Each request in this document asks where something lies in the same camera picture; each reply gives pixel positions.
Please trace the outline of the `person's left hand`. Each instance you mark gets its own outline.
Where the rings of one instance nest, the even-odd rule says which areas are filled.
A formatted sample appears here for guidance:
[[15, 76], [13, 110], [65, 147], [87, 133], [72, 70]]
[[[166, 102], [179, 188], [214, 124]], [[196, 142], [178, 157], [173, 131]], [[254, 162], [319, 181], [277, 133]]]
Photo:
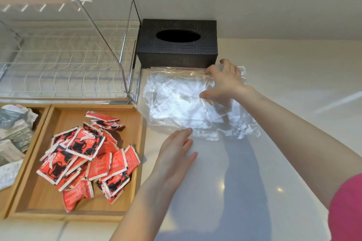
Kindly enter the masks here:
[[162, 144], [150, 179], [156, 187], [174, 194], [187, 173], [183, 172], [183, 159], [189, 157], [193, 140], [189, 136], [186, 143], [171, 142], [171, 135]]

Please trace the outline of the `person's right hand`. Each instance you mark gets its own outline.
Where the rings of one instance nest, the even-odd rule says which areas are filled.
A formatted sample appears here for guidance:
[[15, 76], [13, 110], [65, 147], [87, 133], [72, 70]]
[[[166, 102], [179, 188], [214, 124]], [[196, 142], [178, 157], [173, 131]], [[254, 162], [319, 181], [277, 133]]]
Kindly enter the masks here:
[[211, 98], [212, 100], [223, 102], [230, 99], [236, 100], [242, 104], [256, 93], [256, 90], [249, 85], [245, 85], [242, 79], [236, 79], [236, 65], [230, 62], [230, 74], [223, 74], [217, 65], [211, 65], [205, 70], [205, 74], [210, 76], [214, 81], [214, 87], [219, 92], [219, 96]]

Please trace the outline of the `pile of clear plastic bags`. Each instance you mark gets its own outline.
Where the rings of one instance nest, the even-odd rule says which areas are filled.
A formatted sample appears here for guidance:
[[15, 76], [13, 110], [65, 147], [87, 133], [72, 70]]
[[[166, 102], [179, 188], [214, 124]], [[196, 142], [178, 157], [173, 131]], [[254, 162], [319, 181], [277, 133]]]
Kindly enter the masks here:
[[205, 69], [152, 67], [138, 111], [147, 124], [164, 133], [192, 128], [192, 136], [210, 141], [220, 137], [259, 137], [255, 119], [233, 99], [203, 99], [201, 92], [215, 86]]

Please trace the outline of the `person's right forearm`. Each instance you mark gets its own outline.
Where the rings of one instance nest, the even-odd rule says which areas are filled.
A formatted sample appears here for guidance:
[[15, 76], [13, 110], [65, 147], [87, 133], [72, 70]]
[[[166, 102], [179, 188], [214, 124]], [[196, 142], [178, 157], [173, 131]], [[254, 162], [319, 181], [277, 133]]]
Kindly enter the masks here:
[[362, 156], [248, 85], [230, 96], [257, 121], [328, 209], [339, 188], [362, 173]]

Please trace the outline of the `person's left forearm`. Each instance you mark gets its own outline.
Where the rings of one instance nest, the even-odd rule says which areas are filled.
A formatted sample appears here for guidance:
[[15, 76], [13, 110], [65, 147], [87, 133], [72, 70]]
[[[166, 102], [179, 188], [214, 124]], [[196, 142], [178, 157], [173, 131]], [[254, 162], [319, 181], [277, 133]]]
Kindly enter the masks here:
[[175, 191], [173, 185], [150, 176], [109, 241], [154, 241]]

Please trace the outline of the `black tissue box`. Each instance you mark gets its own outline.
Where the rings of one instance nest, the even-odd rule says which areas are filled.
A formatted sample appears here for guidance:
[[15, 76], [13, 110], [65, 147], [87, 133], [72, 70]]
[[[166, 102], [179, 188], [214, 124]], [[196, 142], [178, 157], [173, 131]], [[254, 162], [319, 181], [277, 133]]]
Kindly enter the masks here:
[[143, 19], [136, 54], [142, 69], [201, 68], [218, 57], [216, 20]]

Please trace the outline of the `pile of red sachets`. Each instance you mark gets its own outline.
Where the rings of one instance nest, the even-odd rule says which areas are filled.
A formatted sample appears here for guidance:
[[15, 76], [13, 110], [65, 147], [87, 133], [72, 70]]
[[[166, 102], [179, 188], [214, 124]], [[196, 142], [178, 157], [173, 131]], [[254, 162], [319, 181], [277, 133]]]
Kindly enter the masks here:
[[52, 136], [36, 170], [61, 192], [67, 213], [82, 199], [94, 198], [94, 185], [115, 203], [142, 163], [133, 145], [119, 145], [117, 132], [125, 129], [120, 119], [98, 111], [88, 111], [85, 117], [80, 126]]

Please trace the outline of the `clear-covered metal dish rack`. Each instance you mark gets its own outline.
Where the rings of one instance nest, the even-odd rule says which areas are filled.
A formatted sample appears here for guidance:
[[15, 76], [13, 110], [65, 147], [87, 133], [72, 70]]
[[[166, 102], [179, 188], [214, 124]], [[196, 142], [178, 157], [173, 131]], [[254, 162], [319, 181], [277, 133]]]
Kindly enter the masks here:
[[0, 0], [0, 102], [136, 104], [134, 0]]

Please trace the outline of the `wooden tray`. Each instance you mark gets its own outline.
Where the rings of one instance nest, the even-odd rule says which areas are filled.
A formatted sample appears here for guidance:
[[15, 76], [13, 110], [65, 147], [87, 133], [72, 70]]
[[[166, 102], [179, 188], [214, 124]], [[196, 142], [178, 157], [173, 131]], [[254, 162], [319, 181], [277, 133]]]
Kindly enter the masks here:
[[94, 198], [82, 199], [74, 211], [67, 213], [62, 194], [36, 173], [40, 167], [40, 157], [50, 148], [52, 136], [80, 126], [87, 111], [98, 111], [120, 119], [125, 129], [118, 131], [121, 147], [133, 145], [143, 159], [146, 138], [146, 120], [133, 105], [96, 105], [96, 104], [52, 104], [39, 138], [31, 155], [24, 177], [9, 218], [43, 219], [63, 221], [99, 221], [119, 222], [130, 207], [140, 185], [142, 164], [132, 173], [130, 183], [124, 192], [110, 204], [101, 190], [94, 185]]
[[20, 188], [21, 181], [24, 177], [25, 170], [29, 164], [33, 150], [39, 138], [42, 127], [45, 123], [46, 117], [50, 110], [50, 104], [30, 104], [20, 103], [22, 106], [30, 108], [34, 113], [38, 115], [37, 119], [33, 123], [32, 131], [33, 136], [30, 140], [29, 148], [25, 153], [25, 158], [20, 166], [20, 170], [15, 178], [14, 183], [4, 190], [0, 191], [0, 220], [6, 219], [9, 216], [10, 210], [14, 204], [15, 198]]

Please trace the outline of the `pink sleeve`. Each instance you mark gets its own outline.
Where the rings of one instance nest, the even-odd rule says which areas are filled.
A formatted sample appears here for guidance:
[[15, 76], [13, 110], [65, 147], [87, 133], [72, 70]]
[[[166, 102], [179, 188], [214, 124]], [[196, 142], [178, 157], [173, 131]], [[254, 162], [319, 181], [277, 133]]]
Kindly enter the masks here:
[[362, 174], [344, 182], [329, 205], [330, 241], [362, 241]]

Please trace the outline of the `pile of grey sachets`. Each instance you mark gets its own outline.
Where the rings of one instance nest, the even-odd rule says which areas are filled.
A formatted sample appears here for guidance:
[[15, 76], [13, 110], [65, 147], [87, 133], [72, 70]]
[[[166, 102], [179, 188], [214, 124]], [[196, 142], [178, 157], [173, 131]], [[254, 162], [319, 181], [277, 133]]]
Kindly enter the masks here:
[[0, 107], [0, 191], [15, 182], [30, 147], [38, 114], [31, 108], [6, 104]]

